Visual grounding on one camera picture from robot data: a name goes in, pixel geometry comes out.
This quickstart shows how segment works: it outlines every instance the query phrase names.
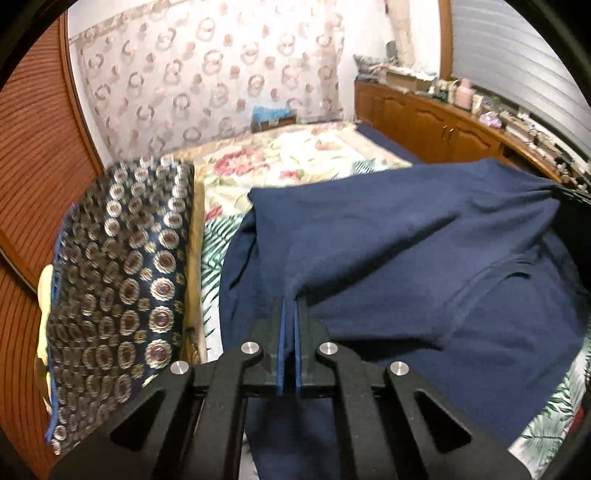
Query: window blind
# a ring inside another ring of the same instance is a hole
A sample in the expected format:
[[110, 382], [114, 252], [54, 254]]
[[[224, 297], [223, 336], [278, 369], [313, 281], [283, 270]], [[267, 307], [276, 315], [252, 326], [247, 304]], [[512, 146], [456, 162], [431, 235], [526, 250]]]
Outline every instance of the window blind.
[[591, 108], [556, 53], [505, 0], [452, 0], [453, 76], [536, 114], [591, 157]]

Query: blue towel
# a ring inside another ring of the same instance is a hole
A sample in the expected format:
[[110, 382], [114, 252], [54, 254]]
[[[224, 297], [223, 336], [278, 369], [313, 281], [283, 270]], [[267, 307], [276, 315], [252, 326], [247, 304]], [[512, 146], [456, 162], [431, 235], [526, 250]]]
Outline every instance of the blue towel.
[[[222, 270], [224, 348], [273, 297], [305, 297], [334, 340], [367, 361], [406, 361], [509, 446], [568, 370], [589, 316], [551, 229], [552, 189], [493, 159], [252, 189]], [[339, 478], [332, 422], [327, 400], [250, 401], [260, 478]]]

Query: cabinet door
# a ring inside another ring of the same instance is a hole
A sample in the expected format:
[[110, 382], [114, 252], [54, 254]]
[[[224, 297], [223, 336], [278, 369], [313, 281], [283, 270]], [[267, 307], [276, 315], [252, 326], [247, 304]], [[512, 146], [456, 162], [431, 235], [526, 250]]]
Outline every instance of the cabinet door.
[[449, 161], [469, 162], [498, 155], [500, 142], [494, 137], [459, 121], [448, 135]]
[[445, 162], [452, 117], [426, 103], [417, 104], [410, 111], [409, 150], [425, 163]]
[[375, 128], [399, 145], [408, 148], [408, 105], [404, 95], [387, 96], [379, 103]]
[[375, 95], [371, 89], [355, 88], [355, 114], [364, 124], [374, 125]]

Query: curtain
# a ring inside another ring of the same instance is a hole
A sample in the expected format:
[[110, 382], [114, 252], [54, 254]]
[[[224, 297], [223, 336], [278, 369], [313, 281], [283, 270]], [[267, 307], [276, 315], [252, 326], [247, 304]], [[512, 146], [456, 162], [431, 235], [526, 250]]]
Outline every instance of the curtain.
[[415, 63], [415, 55], [410, 27], [410, 0], [387, 0], [387, 3], [398, 49], [398, 59], [402, 66], [412, 67]]
[[254, 106], [340, 119], [339, 0], [159, 0], [71, 39], [116, 160], [250, 129]]

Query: metal screw head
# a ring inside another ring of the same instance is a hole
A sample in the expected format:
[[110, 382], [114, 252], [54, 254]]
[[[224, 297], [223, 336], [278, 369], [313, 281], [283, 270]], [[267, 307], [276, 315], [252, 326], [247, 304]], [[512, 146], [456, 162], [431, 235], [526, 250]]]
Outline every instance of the metal screw head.
[[406, 375], [408, 373], [408, 365], [404, 362], [392, 362], [390, 365], [390, 371], [394, 375], [401, 377], [402, 375]]
[[259, 348], [260, 347], [256, 342], [244, 342], [240, 347], [240, 350], [242, 350], [247, 355], [254, 355], [259, 351]]
[[339, 346], [333, 342], [325, 342], [320, 345], [320, 351], [325, 355], [334, 355], [339, 351]]
[[173, 362], [173, 364], [170, 365], [170, 371], [175, 375], [184, 375], [189, 371], [189, 364], [187, 362], [183, 362], [182, 360]]

